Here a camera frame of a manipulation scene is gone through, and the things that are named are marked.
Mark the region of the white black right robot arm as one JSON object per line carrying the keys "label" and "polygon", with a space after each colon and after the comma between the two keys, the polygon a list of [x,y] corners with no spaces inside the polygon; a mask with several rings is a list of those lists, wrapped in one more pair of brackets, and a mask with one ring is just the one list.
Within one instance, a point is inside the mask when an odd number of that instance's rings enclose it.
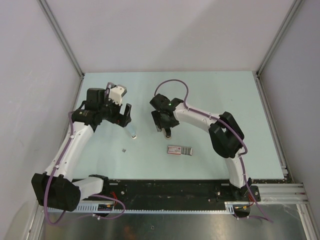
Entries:
{"label": "white black right robot arm", "polygon": [[248,196],[249,177],[241,159],[248,149],[244,144],[244,133],[231,113],[212,114],[187,106],[182,99],[170,100],[159,93],[149,103],[154,108],[151,115],[157,131],[163,132],[165,138],[169,139],[172,136],[171,129],[182,122],[207,132],[214,151],[225,159],[232,185],[231,196],[237,201]]}

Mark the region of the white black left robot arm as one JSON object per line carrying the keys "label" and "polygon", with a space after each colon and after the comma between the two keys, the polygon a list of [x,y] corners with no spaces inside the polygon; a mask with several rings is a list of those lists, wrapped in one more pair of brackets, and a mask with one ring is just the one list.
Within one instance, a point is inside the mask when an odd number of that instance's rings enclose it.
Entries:
{"label": "white black left robot arm", "polygon": [[31,184],[43,207],[74,211],[79,202],[95,195],[100,200],[110,196],[109,179],[92,174],[73,181],[75,167],[97,127],[108,121],[125,128],[131,122],[131,104],[121,113],[126,87],[109,83],[106,88],[89,88],[80,107],[69,114],[69,128],[56,156],[44,173],[35,173]]}

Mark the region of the red white staple box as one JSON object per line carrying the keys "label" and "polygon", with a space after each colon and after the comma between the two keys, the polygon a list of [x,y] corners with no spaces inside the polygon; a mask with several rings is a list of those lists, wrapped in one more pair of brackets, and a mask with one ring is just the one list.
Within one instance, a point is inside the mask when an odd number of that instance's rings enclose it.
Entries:
{"label": "red white staple box", "polygon": [[192,156],[193,155],[193,148],[192,147],[185,147],[185,146],[169,145],[167,147],[167,153],[170,155]]}

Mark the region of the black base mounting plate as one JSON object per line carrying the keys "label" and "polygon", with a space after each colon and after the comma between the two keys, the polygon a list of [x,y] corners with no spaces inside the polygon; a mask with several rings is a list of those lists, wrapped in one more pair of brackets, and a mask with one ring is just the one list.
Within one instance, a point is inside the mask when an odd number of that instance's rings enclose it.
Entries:
{"label": "black base mounting plate", "polygon": [[261,200],[257,185],[238,189],[228,180],[133,180],[110,179],[94,197],[116,196],[128,210],[205,211],[220,210],[226,202]]}

